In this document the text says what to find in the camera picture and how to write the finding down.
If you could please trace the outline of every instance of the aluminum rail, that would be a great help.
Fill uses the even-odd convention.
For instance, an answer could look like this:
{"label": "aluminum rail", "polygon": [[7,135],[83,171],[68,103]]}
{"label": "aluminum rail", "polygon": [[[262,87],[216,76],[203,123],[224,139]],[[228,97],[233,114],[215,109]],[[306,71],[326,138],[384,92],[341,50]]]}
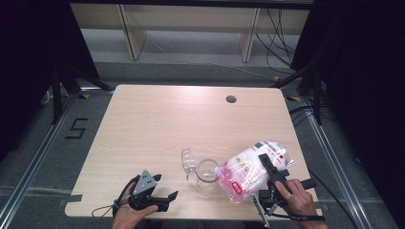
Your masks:
{"label": "aluminum rail", "polygon": [[[310,105],[309,100],[306,97],[301,97],[305,106]],[[345,171],[340,165],[339,159],[337,158],[334,150],[332,149],[330,142],[322,128],[322,125],[318,125],[318,122],[315,120],[310,111],[307,111],[309,115],[309,123],[312,126],[316,137],[319,140],[319,143],[322,147],[322,150],[327,158],[328,164],[336,178],[337,184],[342,191],[343,197],[348,203],[349,209],[352,212],[353,219],[358,228],[369,229],[372,228],[372,225],[364,211],[363,204],[357,197],[356,192],[353,190],[348,178],[346,177]]]}
{"label": "aluminum rail", "polygon": [[28,189],[30,188],[36,174],[41,168],[44,159],[50,151],[53,142],[56,139],[57,133],[59,132],[60,127],[65,120],[66,114],[74,104],[76,97],[76,94],[71,94],[68,96],[65,105],[63,106],[63,113],[47,132],[47,135],[36,151],[30,165],[28,166],[24,175],[21,177],[18,184],[13,189],[9,200],[6,202],[0,212],[0,228],[6,229],[9,227],[15,213],[17,212],[19,206],[21,205],[21,202],[24,199],[24,196],[27,194]]}

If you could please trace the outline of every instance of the black cable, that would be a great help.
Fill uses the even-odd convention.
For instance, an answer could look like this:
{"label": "black cable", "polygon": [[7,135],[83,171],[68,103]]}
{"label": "black cable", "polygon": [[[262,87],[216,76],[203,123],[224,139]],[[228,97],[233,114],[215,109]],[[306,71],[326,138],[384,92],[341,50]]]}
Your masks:
{"label": "black cable", "polygon": [[295,119],[297,119],[299,116],[305,114],[306,112],[307,112],[307,111],[301,112],[300,114],[298,114],[297,116],[295,116],[295,117],[291,120],[291,122],[294,123]]}
{"label": "black cable", "polygon": [[310,117],[311,115],[313,115],[313,113],[308,114],[307,116],[305,116],[303,119],[301,119],[298,123],[294,124],[294,127],[298,126],[301,122],[303,122],[305,119],[307,119],[308,117]]}
{"label": "black cable", "polygon": [[[269,52],[269,50],[267,50],[266,62],[267,62],[268,67],[271,68],[270,63],[268,63],[268,52]],[[272,69],[273,71],[277,72],[277,73],[286,73],[286,72],[282,72],[282,71],[275,70],[275,69],[273,69],[273,68],[271,68],[271,69]]]}
{"label": "black cable", "polygon": [[259,37],[259,35],[256,33],[256,37],[259,39],[259,41],[262,43],[263,46],[265,46],[265,48],[271,52],[273,55],[275,55],[277,58],[280,59],[280,61],[282,61],[283,63],[285,63],[287,66],[289,66],[289,63],[283,59],[280,55],[278,55],[276,52],[274,52],[273,50],[271,50],[263,41],[262,39]]}
{"label": "black cable", "polygon": [[289,54],[289,51],[288,51],[288,49],[287,49],[287,44],[286,44],[286,40],[284,39],[284,33],[283,33],[283,24],[281,23],[281,15],[282,15],[283,10],[282,10],[282,9],[278,9],[278,11],[279,11],[279,22],[280,22],[280,32],[281,32],[281,36],[280,36],[280,33],[277,32],[277,34],[278,34],[278,36],[279,36],[281,42],[283,43],[283,45],[284,45],[284,47],[285,47],[286,55],[287,55],[287,57],[288,57],[288,59],[289,59],[289,63],[291,63],[291,62],[292,62],[292,57],[291,57],[291,55]]}
{"label": "black cable", "polygon": [[291,111],[289,111],[289,115],[292,115],[292,114],[294,114],[296,112],[299,112],[299,111],[301,111],[303,109],[312,109],[312,106],[302,106],[302,107],[299,107],[299,108],[292,109]]}
{"label": "black cable", "polygon": [[284,39],[284,34],[283,34],[283,25],[282,25],[282,23],[281,23],[282,10],[279,10],[278,12],[279,12],[279,21],[278,21],[278,24],[277,24],[277,27],[276,27],[276,25],[275,25],[275,23],[274,23],[274,21],[273,21],[273,18],[272,18],[271,15],[270,15],[270,11],[267,9],[267,15],[268,15],[268,17],[269,17],[269,19],[270,19],[270,21],[271,21],[271,24],[273,24],[273,28],[274,28],[274,30],[275,30],[275,34],[274,34],[274,37],[273,37],[272,41],[274,40],[275,35],[277,35],[277,36],[279,37],[280,41],[282,42],[282,44],[284,45],[284,48],[279,47],[276,43],[274,43],[274,45],[275,45],[276,47],[278,47],[279,49],[285,51],[286,54],[287,54],[287,56],[288,56],[289,61],[292,61],[292,58],[291,58],[291,56],[290,56],[290,51],[289,51],[288,49],[290,49],[290,50],[292,50],[292,51],[294,51],[294,52],[295,52],[295,50],[286,44],[286,40]]}
{"label": "black cable", "polygon": [[348,218],[351,220],[354,228],[358,229],[357,224],[355,224],[354,219],[352,218],[352,216],[350,215],[350,213],[346,210],[346,208],[343,206],[343,204],[339,201],[339,199],[337,199],[337,197],[334,195],[334,193],[330,190],[330,188],[328,188],[328,186],[321,180],[321,178],[319,178],[311,169],[308,169],[309,173],[312,174],[318,181],[319,183],[322,184],[322,186],[324,186],[324,188],[330,193],[330,195],[334,198],[334,200],[337,202],[337,204],[339,204],[339,206],[342,208],[343,212],[346,214],[346,216],[348,216]]}
{"label": "black cable", "polygon": [[316,220],[316,221],[325,221],[325,217],[324,216],[302,216],[302,215],[291,215],[291,216],[286,216],[286,215],[279,215],[279,214],[271,214],[274,217],[277,218],[283,218],[283,219],[291,219],[291,220],[297,220],[297,221],[312,221],[312,220]]}

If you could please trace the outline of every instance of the fingers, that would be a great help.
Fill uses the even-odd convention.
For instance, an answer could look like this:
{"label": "fingers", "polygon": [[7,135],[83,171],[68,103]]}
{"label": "fingers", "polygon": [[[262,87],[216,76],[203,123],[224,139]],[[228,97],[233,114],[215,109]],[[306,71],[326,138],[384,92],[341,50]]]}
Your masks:
{"label": "fingers", "polygon": [[287,180],[287,186],[290,191],[287,190],[286,187],[280,181],[276,181],[275,185],[276,185],[277,190],[280,192],[280,194],[285,199],[289,199],[289,198],[293,197],[294,195],[302,196],[303,194],[308,194],[299,179]]}
{"label": "fingers", "polygon": [[144,218],[144,217],[147,217],[147,216],[151,215],[152,213],[158,211],[158,209],[159,209],[158,205],[152,205],[139,212],[140,212],[141,216]]}
{"label": "fingers", "polygon": [[280,181],[275,182],[277,190],[280,192],[281,196],[285,199],[291,198],[292,194],[284,187],[284,185]]}
{"label": "fingers", "polygon": [[125,194],[124,195],[130,195],[131,194],[131,190],[133,189],[133,187],[135,186],[135,182],[133,182],[133,183],[131,183],[129,186],[128,186],[128,188],[127,188],[127,190],[125,190]]}

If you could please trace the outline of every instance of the tape mark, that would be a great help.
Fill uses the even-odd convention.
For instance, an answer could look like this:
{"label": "tape mark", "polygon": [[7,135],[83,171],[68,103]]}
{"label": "tape mark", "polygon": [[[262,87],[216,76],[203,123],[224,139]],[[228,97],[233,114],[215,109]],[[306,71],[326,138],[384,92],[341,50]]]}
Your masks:
{"label": "tape mark", "polygon": [[71,126],[71,131],[79,131],[80,134],[76,136],[65,136],[65,139],[81,139],[83,137],[84,131],[86,131],[86,128],[76,128],[76,123],[77,121],[87,121],[89,118],[76,118],[74,123]]}

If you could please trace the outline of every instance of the hole in table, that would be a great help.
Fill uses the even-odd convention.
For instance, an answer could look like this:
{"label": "hole in table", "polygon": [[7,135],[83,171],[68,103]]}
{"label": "hole in table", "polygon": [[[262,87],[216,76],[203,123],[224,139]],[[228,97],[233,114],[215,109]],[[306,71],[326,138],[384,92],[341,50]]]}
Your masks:
{"label": "hole in table", "polygon": [[233,95],[228,95],[228,96],[226,97],[226,101],[227,101],[228,103],[235,103],[235,102],[236,102],[236,97],[233,96]]}

